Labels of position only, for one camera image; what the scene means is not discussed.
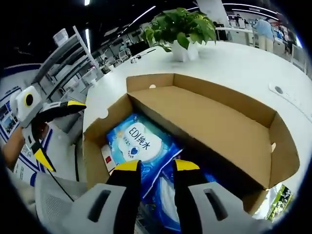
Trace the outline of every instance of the wet wipes package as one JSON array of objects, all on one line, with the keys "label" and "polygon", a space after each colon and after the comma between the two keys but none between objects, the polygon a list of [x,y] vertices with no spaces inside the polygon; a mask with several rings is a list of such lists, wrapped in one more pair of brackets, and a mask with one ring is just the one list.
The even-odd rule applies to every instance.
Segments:
[{"label": "wet wipes package", "polygon": [[[215,177],[208,172],[202,171],[207,182],[216,182]],[[155,214],[162,225],[173,231],[180,233],[180,223],[175,205],[175,189],[172,162],[168,163],[161,171],[160,177],[157,179],[155,188],[153,189],[153,203],[155,205]]]},{"label": "wet wipes package", "polygon": [[139,114],[130,115],[107,134],[116,165],[141,160],[141,197],[151,190],[161,169],[181,150],[172,137]]}]

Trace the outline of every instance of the white table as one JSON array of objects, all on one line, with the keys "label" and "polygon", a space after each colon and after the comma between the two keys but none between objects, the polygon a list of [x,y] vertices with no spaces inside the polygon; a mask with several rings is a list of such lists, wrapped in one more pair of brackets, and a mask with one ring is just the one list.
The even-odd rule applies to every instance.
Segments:
[{"label": "white table", "polygon": [[126,93],[128,76],[180,73],[209,80],[245,93],[280,113],[293,136],[300,158],[299,171],[284,181],[295,193],[312,152],[312,123],[295,106],[270,91],[269,84],[280,86],[312,113],[312,81],[288,61],[250,46],[209,42],[200,46],[199,57],[196,61],[173,62],[172,53],[157,47],[137,63],[124,62],[88,91],[83,130],[96,118],[105,116],[105,108]]},{"label": "white table", "polygon": [[235,31],[235,32],[241,32],[241,33],[253,33],[250,29],[243,29],[243,28],[230,28],[230,27],[218,27],[215,28],[216,30],[225,30],[225,31]]}]

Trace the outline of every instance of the cable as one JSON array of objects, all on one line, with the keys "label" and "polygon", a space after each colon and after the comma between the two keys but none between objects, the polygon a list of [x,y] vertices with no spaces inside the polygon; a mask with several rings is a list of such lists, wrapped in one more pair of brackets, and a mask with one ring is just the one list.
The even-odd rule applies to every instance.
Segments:
[{"label": "cable", "polygon": [[75,173],[76,173],[76,181],[79,182],[79,170],[78,170],[78,143],[79,140],[82,139],[82,134],[77,137],[78,140],[75,142]]},{"label": "cable", "polygon": [[49,171],[49,169],[47,169],[47,171],[50,173],[50,175],[55,180],[55,182],[60,186],[60,188],[64,191],[64,193],[69,197],[69,199],[71,199],[71,201],[74,202],[72,197],[65,191],[65,189],[61,186],[61,184],[57,181],[57,179],[55,179],[55,177],[52,175],[52,173]]}]

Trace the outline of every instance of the open cardboard box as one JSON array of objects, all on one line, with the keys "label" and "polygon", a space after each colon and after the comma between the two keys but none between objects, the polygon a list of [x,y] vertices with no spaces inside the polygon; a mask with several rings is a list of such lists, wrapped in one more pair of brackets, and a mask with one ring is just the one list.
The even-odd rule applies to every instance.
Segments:
[{"label": "open cardboard box", "polygon": [[128,77],[127,90],[105,119],[98,118],[84,132],[89,188],[107,181],[100,149],[107,143],[106,134],[133,111],[175,136],[188,159],[208,166],[250,214],[268,188],[299,168],[295,143],[280,115],[247,95],[179,74]]}]

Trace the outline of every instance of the circular hole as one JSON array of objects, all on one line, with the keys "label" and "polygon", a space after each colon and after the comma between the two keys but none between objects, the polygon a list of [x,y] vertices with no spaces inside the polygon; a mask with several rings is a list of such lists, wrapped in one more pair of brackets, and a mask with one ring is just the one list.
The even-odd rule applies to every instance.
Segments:
[{"label": "circular hole", "polygon": [[278,86],[275,86],[275,90],[279,93],[279,94],[283,94],[283,90],[278,87]]},{"label": "circular hole", "polygon": [[34,98],[31,94],[27,95],[26,97],[26,105],[27,106],[31,106],[31,104],[33,104]]}]

